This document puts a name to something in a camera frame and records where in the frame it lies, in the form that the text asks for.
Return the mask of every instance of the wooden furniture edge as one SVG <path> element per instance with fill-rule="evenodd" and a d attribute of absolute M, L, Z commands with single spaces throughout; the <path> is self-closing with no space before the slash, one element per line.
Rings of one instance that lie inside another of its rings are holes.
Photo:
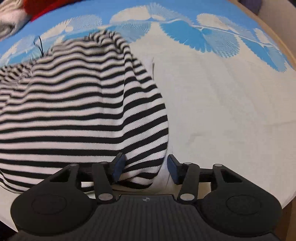
<path fill-rule="evenodd" d="M 289 221 L 289 228 L 286 236 L 286 241 L 295 241 L 296 240 L 296 198 L 291 201 L 292 210 Z"/>
<path fill-rule="evenodd" d="M 255 20 L 262 27 L 262 29 L 275 41 L 275 43 L 278 45 L 282 53 L 286 55 L 290 64 L 296 70 L 296 58 L 293 56 L 292 52 L 288 49 L 285 43 L 280 39 L 280 37 L 256 14 L 252 13 L 244 5 L 240 4 L 238 0 L 228 0 L 228 1 L 238 6 L 245 14 L 247 14 L 250 18 Z"/>

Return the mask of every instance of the blue and white bedsheet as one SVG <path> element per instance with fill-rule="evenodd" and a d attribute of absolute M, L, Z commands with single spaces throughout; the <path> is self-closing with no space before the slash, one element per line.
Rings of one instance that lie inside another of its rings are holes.
<path fill-rule="evenodd" d="M 202 168 L 222 163 L 283 206 L 296 195 L 296 72 L 227 0 L 79 2 L 2 41 L 0 66 L 39 57 L 36 36 L 46 51 L 103 28 L 120 32 L 135 56 L 154 58 L 168 112 L 168 153 Z M 164 164 L 149 190 L 173 188 L 168 177 Z"/>

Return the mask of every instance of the striped shirt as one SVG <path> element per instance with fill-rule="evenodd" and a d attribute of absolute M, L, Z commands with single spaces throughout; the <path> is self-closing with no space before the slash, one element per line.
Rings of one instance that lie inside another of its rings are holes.
<path fill-rule="evenodd" d="M 23 192 L 70 163 L 126 154 L 118 184 L 149 187 L 168 143 L 165 105 L 129 45 L 107 30 L 0 69 L 0 185 Z M 91 183 L 82 185 L 91 191 Z"/>

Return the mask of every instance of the ridged black surface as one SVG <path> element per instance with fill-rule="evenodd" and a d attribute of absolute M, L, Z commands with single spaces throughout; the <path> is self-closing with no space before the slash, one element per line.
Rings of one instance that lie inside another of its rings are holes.
<path fill-rule="evenodd" d="M 177 203 L 171 195 L 122 195 L 99 206 L 76 230 L 55 237 L 20 231 L 11 241 L 279 241 L 273 234 L 238 238 L 210 227 L 195 207 Z"/>

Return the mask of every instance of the black cable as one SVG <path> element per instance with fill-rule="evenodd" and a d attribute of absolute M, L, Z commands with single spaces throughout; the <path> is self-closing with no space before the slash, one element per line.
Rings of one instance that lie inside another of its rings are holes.
<path fill-rule="evenodd" d="M 35 43 L 35 40 L 36 40 L 37 37 L 39 37 L 41 48 Z M 37 36 L 37 37 L 34 39 L 33 44 L 34 44 L 36 47 L 39 48 L 39 50 L 40 50 L 40 52 L 41 52 L 41 55 L 42 55 L 42 57 L 43 57 L 43 56 L 44 56 L 44 52 L 43 52 L 43 47 L 42 47 L 42 41 L 41 41 L 40 36 Z"/>

